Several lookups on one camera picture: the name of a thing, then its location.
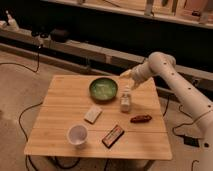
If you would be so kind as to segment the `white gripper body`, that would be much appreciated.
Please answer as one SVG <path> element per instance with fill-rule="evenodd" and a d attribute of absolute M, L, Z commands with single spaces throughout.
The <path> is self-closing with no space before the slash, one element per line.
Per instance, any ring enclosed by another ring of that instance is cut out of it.
<path fill-rule="evenodd" d="M 141 84 L 147 81 L 150 77 L 151 71 L 147 63 L 137 65 L 131 70 L 131 78 L 136 83 Z"/>

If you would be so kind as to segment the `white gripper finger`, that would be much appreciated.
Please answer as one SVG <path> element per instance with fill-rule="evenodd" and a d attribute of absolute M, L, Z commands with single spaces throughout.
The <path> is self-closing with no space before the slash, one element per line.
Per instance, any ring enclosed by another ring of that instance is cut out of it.
<path fill-rule="evenodd" d="M 126 70 L 125 72 L 121 73 L 119 78 L 125 78 L 125 79 L 131 78 L 131 69 Z"/>
<path fill-rule="evenodd" d="M 133 85 L 131 86 L 131 90 L 135 90 L 139 87 L 140 83 L 134 82 Z"/>

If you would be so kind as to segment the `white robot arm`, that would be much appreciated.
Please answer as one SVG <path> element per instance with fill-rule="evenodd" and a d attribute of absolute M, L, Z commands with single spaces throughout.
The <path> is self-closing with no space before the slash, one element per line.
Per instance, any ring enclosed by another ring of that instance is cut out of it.
<path fill-rule="evenodd" d="M 173 56 L 153 52 L 143 64 L 123 72 L 120 77 L 131 78 L 134 81 L 132 88 L 136 89 L 149 78 L 160 76 L 191 114 L 204 138 L 213 137 L 213 102 L 183 78 L 175 70 L 175 64 Z"/>

